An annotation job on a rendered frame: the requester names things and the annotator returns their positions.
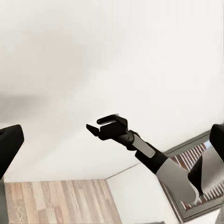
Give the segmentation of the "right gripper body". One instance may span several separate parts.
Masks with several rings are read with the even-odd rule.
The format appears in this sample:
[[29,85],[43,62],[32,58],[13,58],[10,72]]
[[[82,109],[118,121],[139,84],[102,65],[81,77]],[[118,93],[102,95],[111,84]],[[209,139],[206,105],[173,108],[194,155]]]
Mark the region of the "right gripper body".
[[102,138],[101,140],[113,139],[119,143],[125,143],[128,141],[128,138],[130,137],[128,127],[123,128],[122,126],[119,126],[118,124],[112,126],[112,123],[108,123],[108,124],[102,125],[99,130],[100,130],[100,135],[106,136],[108,134],[112,134],[111,136]]

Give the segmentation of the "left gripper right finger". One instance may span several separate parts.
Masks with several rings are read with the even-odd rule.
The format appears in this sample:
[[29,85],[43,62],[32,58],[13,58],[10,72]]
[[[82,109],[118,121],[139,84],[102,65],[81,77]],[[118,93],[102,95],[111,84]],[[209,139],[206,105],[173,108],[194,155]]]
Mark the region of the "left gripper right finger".
[[214,124],[210,131],[210,145],[213,145],[224,162],[224,125]]

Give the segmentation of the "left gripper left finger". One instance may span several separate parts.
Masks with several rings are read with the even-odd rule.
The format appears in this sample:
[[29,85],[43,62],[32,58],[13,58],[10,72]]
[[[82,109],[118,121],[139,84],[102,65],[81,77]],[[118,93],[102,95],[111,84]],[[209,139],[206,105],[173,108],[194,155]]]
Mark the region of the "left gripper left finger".
[[0,129],[0,180],[24,142],[20,124]]

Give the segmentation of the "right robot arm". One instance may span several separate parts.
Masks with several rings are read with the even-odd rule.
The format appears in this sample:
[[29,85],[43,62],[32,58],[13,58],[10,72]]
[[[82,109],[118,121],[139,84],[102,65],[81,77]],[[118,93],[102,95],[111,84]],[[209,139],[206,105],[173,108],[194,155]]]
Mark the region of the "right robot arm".
[[224,162],[213,145],[187,171],[144,141],[137,132],[128,130],[125,118],[108,115],[98,119],[97,123],[102,126],[97,128],[87,124],[86,128],[101,140],[113,139],[130,151],[136,150],[136,158],[185,204],[195,204],[200,196],[224,180]]

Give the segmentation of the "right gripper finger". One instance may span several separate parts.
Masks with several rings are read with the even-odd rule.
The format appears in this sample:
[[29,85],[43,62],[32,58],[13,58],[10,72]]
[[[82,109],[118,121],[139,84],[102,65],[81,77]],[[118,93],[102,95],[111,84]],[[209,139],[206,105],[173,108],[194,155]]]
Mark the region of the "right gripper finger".
[[128,127],[128,123],[125,118],[121,118],[116,114],[112,115],[111,117],[114,120],[114,122],[112,122],[112,126],[118,124],[119,126],[122,126],[123,128]]
[[99,128],[95,127],[95,126],[91,126],[91,125],[86,125],[86,128],[95,136],[95,137],[99,137],[100,139],[111,136],[112,134],[108,134],[106,136],[104,135],[100,135],[100,130]]

